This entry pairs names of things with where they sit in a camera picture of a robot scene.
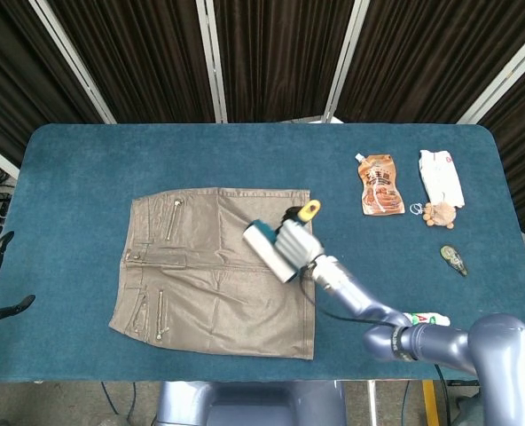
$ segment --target floor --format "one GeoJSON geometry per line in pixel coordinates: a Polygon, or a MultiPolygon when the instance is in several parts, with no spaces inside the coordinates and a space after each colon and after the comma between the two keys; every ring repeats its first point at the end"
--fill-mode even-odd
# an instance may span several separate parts
{"type": "MultiPolygon", "coordinates": [[[[13,185],[13,179],[7,181],[13,185]]],[[[129,411],[132,385],[126,382],[107,383],[107,389],[119,412],[129,411]]],[[[377,413],[379,424],[401,424],[406,381],[377,382],[377,413]]],[[[438,411],[443,419],[443,394],[439,383],[435,384],[438,411]]],[[[369,425],[369,400],[366,382],[345,382],[349,426],[369,425]]],[[[129,419],[131,426],[148,426],[156,412],[160,392],[159,383],[137,383],[135,409],[129,419]]],[[[472,396],[475,387],[450,387],[452,401],[458,396],[472,396]]],[[[458,410],[451,404],[452,418],[458,410]]],[[[426,411],[421,382],[411,382],[405,422],[409,426],[426,424],[426,411]]],[[[125,426],[122,416],[115,417],[99,382],[46,382],[46,383],[0,383],[0,420],[12,426],[125,426]]]]}

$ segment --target table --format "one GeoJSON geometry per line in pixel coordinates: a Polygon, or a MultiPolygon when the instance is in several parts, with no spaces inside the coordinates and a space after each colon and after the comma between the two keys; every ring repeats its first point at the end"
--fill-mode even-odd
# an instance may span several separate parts
{"type": "MultiPolygon", "coordinates": [[[[463,328],[491,312],[525,321],[525,249],[495,143],[482,127],[52,124],[28,144],[5,225],[16,234],[0,307],[30,293],[36,300],[0,322],[0,381],[436,378],[430,365],[376,361],[361,344],[366,325],[320,313],[313,361],[168,351],[110,329],[131,200],[206,186],[309,188],[323,203],[314,232],[327,253],[404,312],[440,312],[463,328]],[[408,212],[427,200],[420,149],[454,158],[466,206],[452,231],[408,212]],[[406,214],[362,214],[357,152],[392,154],[406,214]],[[467,278],[440,258],[445,243],[464,257],[467,278]]],[[[344,313],[322,290],[317,302],[344,313]]]]}

